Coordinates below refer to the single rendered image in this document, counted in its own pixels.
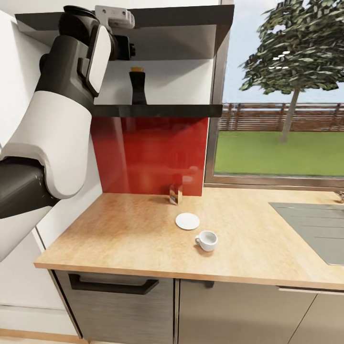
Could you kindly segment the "bottle of coffee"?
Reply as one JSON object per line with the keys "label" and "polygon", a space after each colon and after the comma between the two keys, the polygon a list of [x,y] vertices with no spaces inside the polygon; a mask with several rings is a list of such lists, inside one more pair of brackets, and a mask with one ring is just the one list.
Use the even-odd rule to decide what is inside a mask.
{"label": "bottle of coffee", "polygon": [[129,72],[132,84],[132,104],[147,105],[145,97],[145,72],[142,67],[131,67]]}

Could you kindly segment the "saucer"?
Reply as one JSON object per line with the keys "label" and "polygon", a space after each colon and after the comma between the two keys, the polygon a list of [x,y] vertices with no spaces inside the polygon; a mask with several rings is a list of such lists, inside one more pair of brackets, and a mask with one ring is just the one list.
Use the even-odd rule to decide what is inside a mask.
{"label": "saucer", "polygon": [[195,229],[200,224],[197,216],[189,213],[183,213],[176,217],[176,224],[182,229]]}

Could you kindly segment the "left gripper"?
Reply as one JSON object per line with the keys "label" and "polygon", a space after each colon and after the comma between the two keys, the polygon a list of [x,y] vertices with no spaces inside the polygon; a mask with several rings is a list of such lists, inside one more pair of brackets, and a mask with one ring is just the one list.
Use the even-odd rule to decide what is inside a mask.
{"label": "left gripper", "polygon": [[109,61],[114,60],[127,60],[135,56],[135,44],[129,43],[129,38],[127,36],[112,35],[109,33],[109,37],[113,44],[112,56],[108,59]]}

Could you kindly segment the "coffee cup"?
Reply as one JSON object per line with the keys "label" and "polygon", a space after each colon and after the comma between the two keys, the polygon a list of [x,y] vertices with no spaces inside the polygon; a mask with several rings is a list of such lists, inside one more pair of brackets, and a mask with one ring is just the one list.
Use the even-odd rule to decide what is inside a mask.
{"label": "coffee cup", "polygon": [[212,251],[216,247],[217,242],[217,235],[211,231],[203,231],[195,237],[195,243],[207,252]]}

